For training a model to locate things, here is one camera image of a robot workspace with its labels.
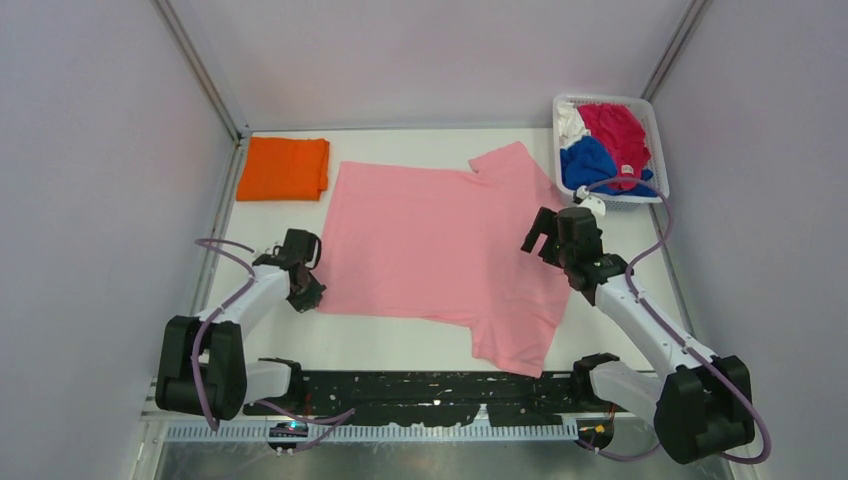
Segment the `pink t shirt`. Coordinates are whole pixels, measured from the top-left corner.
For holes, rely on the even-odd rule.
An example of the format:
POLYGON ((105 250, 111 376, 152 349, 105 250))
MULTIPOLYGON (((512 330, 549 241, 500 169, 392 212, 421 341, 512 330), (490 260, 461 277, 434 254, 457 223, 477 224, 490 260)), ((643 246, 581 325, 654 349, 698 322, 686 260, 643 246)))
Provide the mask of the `pink t shirt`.
POLYGON ((520 142, 465 171, 344 162, 321 235, 320 310, 462 326, 475 358, 539 377, 570 287, 522 245, 538 210, 560 205, 520 142))

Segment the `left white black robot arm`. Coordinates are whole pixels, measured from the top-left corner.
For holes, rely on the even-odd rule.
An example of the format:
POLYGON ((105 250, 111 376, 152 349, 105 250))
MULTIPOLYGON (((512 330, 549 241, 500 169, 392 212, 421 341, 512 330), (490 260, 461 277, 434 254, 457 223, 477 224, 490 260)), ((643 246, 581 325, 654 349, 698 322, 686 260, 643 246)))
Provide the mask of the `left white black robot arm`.
POLYGON ((274 308, 288 303, 297 313, 316 309, 326 290, 314 275, 321 239, 301 229, 263 252, 249 246, 246 260, 232 253, 236 242, 200 238, 196 245, 245 271, 244 282, 218 305, 177 315, 164 330, 154 400, 165 411, 203 417, 212 429, 233 419, 246 404, 269 400, 280 412, 298 412, 307 398, 293 378, 295 365, 277 358, 248 362, 244 341, 274 308))

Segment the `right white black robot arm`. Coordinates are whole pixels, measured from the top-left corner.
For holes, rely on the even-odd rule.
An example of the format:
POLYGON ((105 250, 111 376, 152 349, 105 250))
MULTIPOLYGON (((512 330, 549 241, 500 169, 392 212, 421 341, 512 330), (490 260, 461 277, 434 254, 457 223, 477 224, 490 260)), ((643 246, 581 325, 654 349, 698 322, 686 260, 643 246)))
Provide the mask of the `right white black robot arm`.
POLYGON ((585 207, 540 208, 521 246, 559 268, 569 286, 628 336, 653 371, 599 353, 576 361, 571 397, 584 410, 612 403, 653 427, 658 445, 688 464, 750 444, 755 438, 750 372, 736 356, 720 357, 651 301, 634 267, 607 253, 595 215, 585 207))

